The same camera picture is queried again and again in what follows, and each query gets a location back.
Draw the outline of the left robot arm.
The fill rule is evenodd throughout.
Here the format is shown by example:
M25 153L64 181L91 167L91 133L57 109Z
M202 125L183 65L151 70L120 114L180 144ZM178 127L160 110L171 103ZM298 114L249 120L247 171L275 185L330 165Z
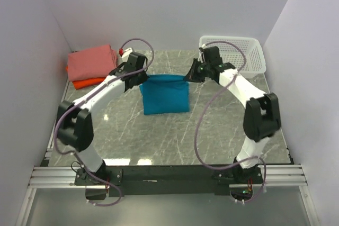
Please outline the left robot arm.
M72 147L69 153L73 153L85 169L101 179L106 179L108 172L104 160L92 145L93 115L114 98L148 79L145 55L130 50L123 54L123 59L125 61L90 92L72 102L61 102L57 112L55 140Z

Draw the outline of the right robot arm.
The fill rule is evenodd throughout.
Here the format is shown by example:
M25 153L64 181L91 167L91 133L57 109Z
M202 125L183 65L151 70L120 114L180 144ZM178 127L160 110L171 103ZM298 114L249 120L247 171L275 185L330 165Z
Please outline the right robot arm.
M195 58L190 71L184 77L187 82L202 83L206 78L213 80L222 89L213 96L230 91L245 109L243 130L245 140L234 163L222 166L221 170L239 167L242 170L254 168L268 141L281 128L278 97L265 93L240 74L240 69L229 62L223 62L217 46L211 43L199 48L200 58Z

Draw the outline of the blue t shirt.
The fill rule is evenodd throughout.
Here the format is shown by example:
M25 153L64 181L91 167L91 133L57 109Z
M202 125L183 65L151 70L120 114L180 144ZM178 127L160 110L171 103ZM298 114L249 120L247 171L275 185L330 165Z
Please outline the blue t shirt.
M144 115L190 111L189 83L182 75L150 75L139 88Z

